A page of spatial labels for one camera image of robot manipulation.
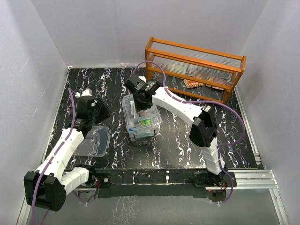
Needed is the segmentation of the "small green box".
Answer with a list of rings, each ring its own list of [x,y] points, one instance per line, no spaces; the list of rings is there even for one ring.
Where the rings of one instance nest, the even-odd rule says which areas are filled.
[[[143,119],[139,121],[140,126],[150,126],[152,125],[152,120],[151,118]]]

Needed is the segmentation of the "clear plastic box lid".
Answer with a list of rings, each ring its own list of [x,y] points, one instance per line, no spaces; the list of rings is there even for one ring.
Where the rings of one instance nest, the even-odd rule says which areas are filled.
[[[84,141],[75,150],[75,156],[101,158],[107,154],[110,144],[110,129],[104,126],[93,126]]]

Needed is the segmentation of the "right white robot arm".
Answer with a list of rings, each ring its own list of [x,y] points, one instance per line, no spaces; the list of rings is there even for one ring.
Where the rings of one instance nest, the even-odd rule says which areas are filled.
[[[153,105],[160,106],[182,119],[191,128],[190,141],[200,147],[209,181],[214,186],[225,182],[225,162],[217,150],[217,122],[215,110],[210,106],[205,108],[185,103],[185,100],[168,91],[161,82],[132,75],[125,81],[125,87],[133,94],[137,111],[150,109]]]

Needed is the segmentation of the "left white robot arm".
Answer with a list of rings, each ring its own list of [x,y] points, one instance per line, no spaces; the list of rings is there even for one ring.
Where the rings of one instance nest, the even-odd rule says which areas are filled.
[[[97,176],[91,166],[79,165],[70,172],[65,169],[93,125],[109,118],[111,111],[101,98],[91,95],[79,97],[72,108],[70,123],[51,153],[35,171],[28,171],[24,176],[26,202],[32,207],[59,211],[67,195],[78,186],[96,184]]]

